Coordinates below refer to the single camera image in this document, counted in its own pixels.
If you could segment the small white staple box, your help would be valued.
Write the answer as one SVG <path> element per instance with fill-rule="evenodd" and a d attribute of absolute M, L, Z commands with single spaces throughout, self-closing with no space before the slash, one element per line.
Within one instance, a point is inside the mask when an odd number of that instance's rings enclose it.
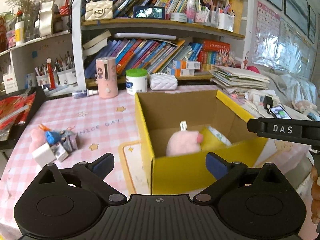
<path fill-rule="evenodd" d="M 59 162 L 63 162 L 69 156 L 68 152 L 63 147 L 61 142 L 57 142 L 56 144 L 52 145 L 50 148 L 52 152 L 55 154 L 55 157 Z"/>

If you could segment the pink plush paw toy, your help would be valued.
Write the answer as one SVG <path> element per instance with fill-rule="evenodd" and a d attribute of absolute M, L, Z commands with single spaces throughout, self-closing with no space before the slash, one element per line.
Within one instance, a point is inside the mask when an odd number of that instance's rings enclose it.
<path fill-rule="evenodd" d="M 187 130 L 187 122 L 180 122 L 180 130 L 169 139 L 166 149 L 167 157 L 194 154 L 201 151 L 203 135 L 199 131 Z"/>

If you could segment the smartphone on table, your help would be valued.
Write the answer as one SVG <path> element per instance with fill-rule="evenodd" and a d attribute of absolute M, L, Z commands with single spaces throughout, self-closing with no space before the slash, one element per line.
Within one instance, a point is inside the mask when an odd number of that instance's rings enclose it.
<path fill-rule="evenodd" d="M 279 105 L 279 106 L 273 106 L 271 108 L 269 108 L 269 113 L 277 119 L 289 119 L 291 120 L 291 116 L 289 116 L 289 114 L 287 113 L 287 111 L 285 111 L 285 109 Z"/>

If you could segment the pink checkered tablecloth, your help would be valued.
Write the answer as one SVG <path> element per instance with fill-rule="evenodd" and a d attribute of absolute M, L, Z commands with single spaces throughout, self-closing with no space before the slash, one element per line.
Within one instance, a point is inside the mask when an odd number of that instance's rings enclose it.
<path fill-rule="evenodd" d="M 256 116 L 214 85 L 180 86 L 173 91 L 151 90 L 134 96 L 122 90 L 111 99 L 95 95 L 49 100 L 25 128 L 1 176 L 1 237 L 21 236 L 14 207 L 41 171 L 32 155 L 32 139 L 41 134 L 40 125 L 78 135 L 78 150 L 57 161 L 58 168 L 92 162 L 110 152 L 114 169 L 105 180 L 124 195 L 132 192 L 129 183 L 134 183 L 138 194 L 184 194 L 200 191 L 215 181 L 206 169 L 205 158 L 210 151 L 250 167 L 272 162 L 283 173 L 294 169 L 307 155 L 307 145 L 249 132 L 247 122 Z M 199 153 L 169 157 L 167 144 L 180 130 L 181 121 L 187 122 L 190 131 L 213 127 L 231 146 L 216 140 L 214 146 L 204 146 Z"/>

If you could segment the white charger block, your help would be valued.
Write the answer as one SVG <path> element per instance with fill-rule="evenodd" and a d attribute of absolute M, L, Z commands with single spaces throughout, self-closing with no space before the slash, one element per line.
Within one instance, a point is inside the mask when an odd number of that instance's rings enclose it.
<path fill-rule="evenodd" d="M 55 154 L 47 142 L 35 149 L 31 155 L 40 167 L 44 167 L 56 160 Z"/>

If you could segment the yellow cardboard box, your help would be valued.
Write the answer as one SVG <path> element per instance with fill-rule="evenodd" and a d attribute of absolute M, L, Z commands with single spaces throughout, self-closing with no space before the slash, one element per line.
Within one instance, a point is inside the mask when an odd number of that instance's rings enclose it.
<path fill-rule="evenodd" d="M 152 194 L 180 194 L 215 181 L 206 168 L 214 152 L 254 166 L 267 139 L 247 130 L 251 115 L 219 90 L 137 93 L 136 122 Z"/>

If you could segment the small spray bottle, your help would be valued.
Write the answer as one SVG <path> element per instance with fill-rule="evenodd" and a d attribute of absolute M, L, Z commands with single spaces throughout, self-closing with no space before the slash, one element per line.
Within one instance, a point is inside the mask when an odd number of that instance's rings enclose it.
<path fill-rule="evenodd" d="M 72 97 L 74 99 L 86 98 L 94 95 L 98 95 L 97 90 L 84 89 L 84 90 L 77 90 L 72 93 Z"/>

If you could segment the stack of papers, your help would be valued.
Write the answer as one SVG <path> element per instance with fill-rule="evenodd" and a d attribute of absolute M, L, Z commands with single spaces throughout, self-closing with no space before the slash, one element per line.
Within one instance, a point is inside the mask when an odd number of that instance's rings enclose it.
<path fill-rule="evenodd" d="M 249 90 L 265 90 L 270 79 L 264 75 L 247 69 L 214 66 L 210 71 L 212 82 L 228 94 L 244 96 Z"/>

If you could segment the black Yamaha keyboard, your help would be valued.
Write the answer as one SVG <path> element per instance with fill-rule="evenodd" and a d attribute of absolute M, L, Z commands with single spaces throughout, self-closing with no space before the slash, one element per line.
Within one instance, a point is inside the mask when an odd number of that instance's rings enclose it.
<path fill-rule="evenodd" d="M 30 87 L 1 96 L 1 150 L 15 147 L 45 99 L 41 87 Z"/>

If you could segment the pink cylindrical humidifier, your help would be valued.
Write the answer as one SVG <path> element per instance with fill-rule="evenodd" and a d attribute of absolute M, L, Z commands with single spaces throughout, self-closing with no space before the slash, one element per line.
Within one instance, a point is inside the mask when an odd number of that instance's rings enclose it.
<path fill-rule="evenodd" d="M 96 60 L 98 94 L 103 99 L 118 95 L 115 57 L 101 57 Z"/>

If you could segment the white pen cup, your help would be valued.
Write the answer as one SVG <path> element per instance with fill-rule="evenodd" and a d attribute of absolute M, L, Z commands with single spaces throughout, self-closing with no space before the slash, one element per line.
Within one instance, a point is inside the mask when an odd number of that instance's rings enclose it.
<path fill-rule="evenodd" d="M 50 81 L 48 75 L 36 76 L 36 81 L 38 86 L 50 86 Z"/>
<path fill-rule="evenodd" d="M 77 83 L 75 68 L 57 73 L 61 85 L 73 85 Z"/>

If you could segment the red foil packets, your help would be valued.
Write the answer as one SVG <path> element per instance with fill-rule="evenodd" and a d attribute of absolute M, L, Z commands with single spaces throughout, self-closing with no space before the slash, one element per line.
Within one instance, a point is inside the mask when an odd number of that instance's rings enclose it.
<path fill-rule="evenodd" d="M 25 124 L 36 93 L 11 96 L 1 100 L 1 141 L 9 138 L 13 126 Z"/>

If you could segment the white jar green lid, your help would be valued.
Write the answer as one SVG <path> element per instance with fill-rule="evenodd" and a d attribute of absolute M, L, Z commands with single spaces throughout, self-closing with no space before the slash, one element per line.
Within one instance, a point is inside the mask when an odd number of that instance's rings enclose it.
<path fill-rule="evenodd" d="M 134 68 L 126 71 L 126 91 L 130 95 L 148 91 L 148 71 Z"/>

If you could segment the white quilted pouch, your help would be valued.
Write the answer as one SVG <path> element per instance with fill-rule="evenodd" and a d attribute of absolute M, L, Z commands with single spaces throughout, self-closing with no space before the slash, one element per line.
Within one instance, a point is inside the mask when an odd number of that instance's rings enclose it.
<path fill-rule="evenodd" d="M 149 83 L 152 90 L 175 90 L 178 87 L 176 77 L 165 73 L 151 74 Z"/>

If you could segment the white cubby shelf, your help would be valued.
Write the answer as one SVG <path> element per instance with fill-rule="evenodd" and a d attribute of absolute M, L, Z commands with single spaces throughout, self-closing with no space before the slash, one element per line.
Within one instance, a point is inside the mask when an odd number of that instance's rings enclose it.
<path fill-rule="evenodd" d="M 38 86 L 36 76 L 47 75 L 47 59 L 52 60 L 56 88 L 48 96 L 69 94 L 78 90 L 78 83 L 61 85 L 58 72 L 75 68 L 72 35 L 62 31 L 52 36 L 39 37 L 1 52 L 1 94 L 6 94 L 3 74 L 12 66 L 18 90 Z"/>

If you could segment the white drinking straws box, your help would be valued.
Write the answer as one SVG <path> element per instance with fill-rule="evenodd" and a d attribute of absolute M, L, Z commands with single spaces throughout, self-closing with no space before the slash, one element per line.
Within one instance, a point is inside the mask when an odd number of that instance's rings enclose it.
<path fill-rule="evenodd" d="M 16 76 L 12 70 L 12 66 L 7 67 L 7 72 L 3 74 L 3 82 L 5 87 L 5 92 L 7 94 L 18 91 L 18 85 L 16 81 Z"/>

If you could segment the wooden bookshelf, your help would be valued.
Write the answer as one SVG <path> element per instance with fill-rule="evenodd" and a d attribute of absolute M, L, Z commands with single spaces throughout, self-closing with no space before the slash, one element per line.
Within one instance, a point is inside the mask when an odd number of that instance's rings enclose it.
<path fill-rule="evenodd" d="M 82 52 L 82 32 L 94 30 L 109 30 L 122 33 L 154 33 L 174 35 L 178 38 L 192 36 L 195 38 L 209 39 L 212 37 L 228 37 L 243 40 L 244 35 L 230 32 L 216 27 L 209 27 L 196 23 L 181 23 L 170 20 L 115 18 L 112 20 L 83 21 L 81 16 L 82 2 L 84 0 L 73 0 L 72 3 L 72 44 L 75 59 L 75 70 L 78 87 L 85 89 L 87 82 L 85 78 L 84 56 Z"/>

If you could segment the white quilted handbag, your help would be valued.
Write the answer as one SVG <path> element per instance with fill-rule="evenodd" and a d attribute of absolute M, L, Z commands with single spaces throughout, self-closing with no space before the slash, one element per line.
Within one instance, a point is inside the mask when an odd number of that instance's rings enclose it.
<path fill-rule="evenodd" d="M 113 1 L 90 0 L 85 7 L 85 21 L 110 20 L 113 18 Z"/>

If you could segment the smartphone on shelf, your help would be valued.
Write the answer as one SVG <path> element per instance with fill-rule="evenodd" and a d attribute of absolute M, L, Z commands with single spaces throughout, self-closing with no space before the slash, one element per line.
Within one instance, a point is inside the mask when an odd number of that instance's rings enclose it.
<path fill-rule="evenodd" d="M 138 5 L 133 7 L 133 18 L 164 20 L 165 7 Z"/>

